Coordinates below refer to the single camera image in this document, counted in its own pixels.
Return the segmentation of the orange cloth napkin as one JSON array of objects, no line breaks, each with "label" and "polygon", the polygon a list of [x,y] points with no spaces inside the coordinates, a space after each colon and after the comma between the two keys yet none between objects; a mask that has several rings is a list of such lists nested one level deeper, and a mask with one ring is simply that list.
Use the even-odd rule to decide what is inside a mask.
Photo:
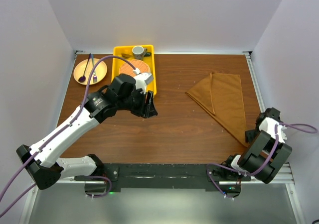
[{"label": "orange cloth napkin", "polygon": [[246,115],[239,75],[210,73],[186,94],[229,132],[239,143],[245,138]]}]

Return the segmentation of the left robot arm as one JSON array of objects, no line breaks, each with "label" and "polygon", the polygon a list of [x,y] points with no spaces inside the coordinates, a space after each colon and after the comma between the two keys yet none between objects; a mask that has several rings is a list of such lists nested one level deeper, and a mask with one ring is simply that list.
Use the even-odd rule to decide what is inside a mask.
[{"label": "left robot arm", "polygon": [[129,111],[142,118],[156,116],[154,93],[147,90],[153,79],[151,73],[116,76],[111,84],[88,94],[84,104],[43,140],[32,146],[20,146],[17,155],[37,187],[45,190],[59,179],[73,176],[99,180],[104,173],[104,164],[95,154],[81,158],[61,158],[61,154],[117,111]]}]

